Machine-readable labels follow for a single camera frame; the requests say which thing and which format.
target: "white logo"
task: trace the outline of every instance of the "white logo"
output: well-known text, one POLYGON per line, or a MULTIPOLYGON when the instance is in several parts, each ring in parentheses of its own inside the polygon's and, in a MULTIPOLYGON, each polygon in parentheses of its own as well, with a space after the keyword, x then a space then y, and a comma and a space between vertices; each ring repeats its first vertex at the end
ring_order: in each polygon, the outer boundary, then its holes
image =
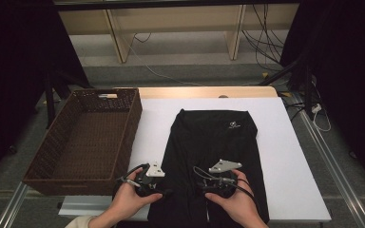
POLYGON ((229 128, 237 128, 240 127, 240 125, 237 125, 236 122, 231 122, 229 128))

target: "black garment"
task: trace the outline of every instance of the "black garment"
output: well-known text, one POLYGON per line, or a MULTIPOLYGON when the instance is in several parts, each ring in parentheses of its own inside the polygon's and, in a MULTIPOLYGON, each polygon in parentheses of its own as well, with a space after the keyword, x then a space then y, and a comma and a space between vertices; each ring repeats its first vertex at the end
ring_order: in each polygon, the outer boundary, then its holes
POLYGON ((240 162, 260 208, 260 217, 268 222, 265 187, 257 146, 257 127, 247 111, 196 110, 177 115, 171 126, 162 170, 165 177, 158 189, 173 193, 150 206, 148 220, 153 227, 212 228, 241 227, 217 204, 206 199, 198 188, 202 181, 193 166, 202 170, 220 159, 240 162))

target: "wicker basket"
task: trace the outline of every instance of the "wicker basket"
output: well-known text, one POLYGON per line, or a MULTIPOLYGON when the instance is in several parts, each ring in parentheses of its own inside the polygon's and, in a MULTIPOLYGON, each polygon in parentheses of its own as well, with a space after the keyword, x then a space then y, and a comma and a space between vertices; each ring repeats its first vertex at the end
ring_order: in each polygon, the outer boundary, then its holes
POLYGON ((138 88, 74 91, 23 182, 49 196, 110 196, 127 172, 141 114, 138 88))

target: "hand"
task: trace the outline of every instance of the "hand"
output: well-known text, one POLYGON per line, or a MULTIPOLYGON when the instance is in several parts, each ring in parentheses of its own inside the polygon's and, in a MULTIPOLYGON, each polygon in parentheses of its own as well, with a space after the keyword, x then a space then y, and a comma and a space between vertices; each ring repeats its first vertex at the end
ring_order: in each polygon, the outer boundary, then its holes
MULTIPOLYGON (((142 172, 142 168, 131 173, 128 178, 134 180, 136 175, 142 172)), ((135 192, 135 187, 129 183, 123 183, 115 194, 111 205, 100 216, 93 218, 88 224, 89 228, 95 227, 111 227, 119 221, 128 219, 135 215, 142 207, 159 200, 162 194, 156 193, 141 198, 135 192)))
MULTIPOLYGON (((244 188, 249 193, 253 194, 250 186, 244 181, 247 181, 245 174, 241 173, 239 170, 232 170, 234 174, 237 175, 238 186, 244 188)), ((253 202, 253 200, 243 193, 241 190, 236 189, 233 196, 229 199, 222 198, 217 194, 206 193, 205 196, 220 205, 230 216, 232 220, 239 223, 245 228, 259 228, 259 227, 267 227, 266 224, 259 217, 257 206, 253 202)))

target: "cable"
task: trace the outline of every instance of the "cable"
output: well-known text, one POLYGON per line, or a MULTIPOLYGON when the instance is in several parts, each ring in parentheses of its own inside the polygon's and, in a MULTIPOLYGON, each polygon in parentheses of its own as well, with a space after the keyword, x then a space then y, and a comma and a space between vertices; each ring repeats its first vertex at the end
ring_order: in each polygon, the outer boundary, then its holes
POLYGON ((129 46, 129 49, 132 50, 132 52, 134 53, 134 55, 138 58, 139 61, 141 61, 142 64, 144 64, 144 66, 149 69, 150 72, 152 72, 153 74, 159 76, 159 77, 162 77, 162 78, 165 78, 165 79, 169 79, 169 80, 172 80, 174 82, 177 82, 177 83, 180 83, 180 84, 183 84, 183 85, 193 85, 193 86, 205 86, 205 85, 201 85, 201 84, 196 84, 196 83, 186 83, 186 82, 183 82, 183 81, 180 81, 180 80, 177 80, 177 79, 174 79, 172 77, 169 77, 169 76, 166 76, 166 75, 162 75, 162 74, 159 74, 157 72, 155 72, 152 68, 150 68, 142 59, 141 57, 139 57, 139 55, 136 53, 136 51, 132 48, 132 46, 126 41, 126 39, 124 38, 123 36, 123 39, 125 41, 125 43, 129 46))
MULTIPOLYGON (((215 176, 212 176, 211 174, 208 174, 207 172, 203 171, 202 169, 200 169, 198 166, 193 166, 193 170, 194 172, 200 176, 201 178, 204 178, 204 179, 208 179, 208 180, 211 180, 211 181, 221 181, 222 183, 225 183, 227 185, 230 185, 236 189, 239 189, 241 190, 241 192, 243 192, 245 195, 247 195, 248 197, 250 197, 250 199, 254 202, 254 204, 256 205, 256 208, 257 208, 257 211, 259 212, 259 204, 257 202, 257 199, 249 192, 247 191, 246 189, 234 184, 231 182, 231 179, 226 179, 226 178, 217 178, 215 176)), ((248 181, 245 181, 243 179, 238 179, 238 181, 244 181, 246 184, 248 184, 248 186, 251 188, 251 185, 248 181)))
POLYGON ((277 38, 277 40, 278 40, 281 44, 283 44, 283 45, 284 45, 284 43, 280 41, 280 39, 277 37, 277 35, 274 33, 274 31, 273 31, 273 30, 271 30, 271 32, 272 32, 272 34, 274 34, 275 38, 277 38))
POLYGON ((302 104, 289 104, 286 107, 287 108, 289 108, 289 107, 302 108, 302 107, 305 107, 305 106, 302 105, 302 104))
POLYGON ((287 110, 289 107, 289 104, 287 104, 287 101, 283 98, 283 97, 280 97, 282 99, 282 102, 283 102, 283 105, 285 107, 285 109, 287 110))
MULTIPOLYGON (((250 37, 251 39, 253 39, 254 41, 258 41, 256 38, 254 38, 253 36, 251 36, 250 35, 250 33, 248 33, 248 31, 246 30, 246 32, 247 32, 247 36, 248 37, 250 37)), ((263 44, 263 45, 268 45, 268 43, 265 43, 265 42, 263 42, 263 41, 259 41, 261 44, 263 44)), ((275 44, 269 44, 269 45, 271 45, 271 46, 275 46, 275 47, 277 47, 277 48, 283 48, 283 46, 280 46, 280 45, 275 45, 275 44)))
POLYGON ((144 39, 144 40, 140 40, 140 39, 138 39, 138 37, 136 37, 136 35, 138 35, 138 34, 139 34, 139 33, 135 33, 135 35, 133 35, 133 38, 134 38, 134 39, 136 39, 137 41, 141 42, 141 43, 144 43, 144 42, 148 41, 148 40, 149 40, 149 38, 150 38, 150 36, 152 35, 152 33, 150 32, 150 33, 149 33, 149 36, 147 36, 147 38, 146 38, 146 39, 144 39))
POLYGON ((272 86, 281 86, 281 85, 287 84, 288 82, 289 82, 289 80, 286 80, 286 81, 284 81, 282 83, 279 83, 279 84, 272 84, 272 86))
POLYGON ((316 83, 312 81, 312 82, 311 82, 311 84, 313 84, 314 89, 316 90, 316 93, 317 93, 317 95, 318 95, 318 98, 321 100, 321 95, 319 94, 319 91, 318 91, 318 89, 317 89, 316 83))
POLYGON ((314 114, 314 119, 313 119, 313 124, 314 124, 314 126, 315 126, 318 130, 320 130, 320 131, 324 131, 324 132, 328 132, 328 131, 330 131, 330 130, 331 130, 331 123, 330 123, 330 119, 328 118, 328 115, 327 115, 326 111, 325 111, 325 116, 327 117, 328 129, 322 129, 321 127, 319 127, 319 126, 317 125, 317 123, 316 123, 316 118, 317 118, 317 114, 318 114, 318 112, 319 112, 319 111, 317 111, 317 112, 314 114))
MULTIPOLYGON (((141 57, 139 57, 139 55, 136 53, 135 49, 132 48, 132 46, 126 41, 126 39, 123 37, 124 39, 124 42, 128 45, 129 49, 132 51, 132 53, 138 58, 138 60, 150 71, 152 72, 154 75, 156 76, 159 76, 159 77, 162 77, 162 78, 166 78, 166 79, 169 79, 169 80, 172 80, 174 82, 177 82, 177 83, 180 83, 180 84, 183 84, 183 85, 193 85, 193 86, 206 86, 206 85, 201 85, 201 84, 196 84, 196 83, 187 83, 187 82, 183 82, 183 81, 180 81, 180 80, 177 80, 177 79, 174 79, 172 77, 169 77, 169 76, 166 76, 166 75, 162 75, 162 74, 159 74, 157 72, 155 72, 152 68, 150 68, 145 62, 144 60, 141 59, 141 57)), ((258 85, 259 83, 246 83, 246 84, 241 84, 241 85, 237 85, 237 86, 248 86, 248 85, 258 85)))
POLYGON ((252 48, 254 48, 254 49, 255 49, 255 51, 256 51, 256 61, 257 61, 257 64, 258 64, 260 67, 262 67, 262 68, 265 68, 265 69, 268 69, 268 70, 278 71, 277 69, 272 69, 272 68, 269 68, 269 67, 262 66, 262 65, 259 63, 259 60, 258 60, 258 52, 259 52, 260 54, 262 54, 262 55, 265 57, 265 60, 266 60, 266 58, 268 58, 268 59, 272 60, 274 63, 279 64, 279 61, 278 61, 277 57, 275 56, 274 51, 275 51, 275 52, 277 53, 277 55, 280 57, 280 53, 278 52, 277 48, 282 48, 282 47, 277 46, 277 45, 275 45, 275 44, 274 44, 274 42, 272 41, 272 39, 270 38, 270 36, 269 36, 269 34, 268 34, 268 30, 267 30, 267 27, 266 27, 266 19, 267 19, 267 16, 268 16, 269 5, 268 5, 268 4, 264 4, 264 10, 263 10, 263 11, 264 11, 264 15, 263 15, 263 23, 262 23, 262 21, 261 21, 261 19, 260 19, 260 17, 259 17, 259 13, 258 13, 257 9, 255 8, 255 5, 253 4, 252 6, 253 6, 253 9, 254 9, 255 14, 257 15, 257 18, 259 19, 259 24, 260 24, 260 26, 262 27, 261 34, 260 34, 260 36, 259 36, 259 39, 257 40, 257 39, 255 39, 254 37, 252 37, 251 35, 249 35, 248 31, 247 31, 247 33, 245 33, 244 31, 243 31, 242 33, 244 34, 244 36, 245 36, 245 38, 247 39, 247 41, 248 41, 248 43, 250 44, 250 46, 251 46, 252 48), (267 41, 266 41, 266 43, 261 41, 261 38, 262 38, 262 35, 263 35, 263 33, 264 33, 264 32, 265 32, 265 36, 266 36, 266 40, 267 40, 267 41), (250 37, 250 38, 252 38, 253 40, 257 41, 257 44, 255 45, 255 44, 254 44, 254 43, 253 43, 253 42, 249 39, 249 37, 250 37), (265 44, 265 45, 267 45, 266 50, 265 50, 265 51, 261 50, 261 49, 259 48, 259 44, 265 44), (268 55, 268 54, 266 53, 266 51, 268 51, 268 48, 269 48, 269 50, 271 51, 272 56, 270 56, 270 55, 268 55))
POLYGON ((135 186, 137 186, 137 184, 139 185, 139 183, 135 182, 134 180, 130 180, 127 177, 129 175, 131 175, 133 172, 135 172, 136 170, 140 169, 140 168, 144 168, 146 167, 148 164, 141 164, 136 166, 135 168, 129 170, 125 175, 121 176, 120 178, 115 180, 115 184, 114 184, 114 188, 112 189, 112 199, 114 200, 115 194, 118 191, 118 188, 121 186, 122 183, 124 182, 129 182, 135 186))
POLYGON ((291 107, 291 106, 293 106, 293 107, 304 107, 304 104, 305 103, 293 103, 293 104, 287 105, 287 107, 291 107))
POLYGON ((290 122, 297 116, 297 114, 300 112, 300 111, 302 111, 302 110, 304 110, 304 108, 305 107, 302 107, 301 109, 299 109, 296 113, 295 113, 295 115, 293 115, 293 117, 290 119, 290 122))

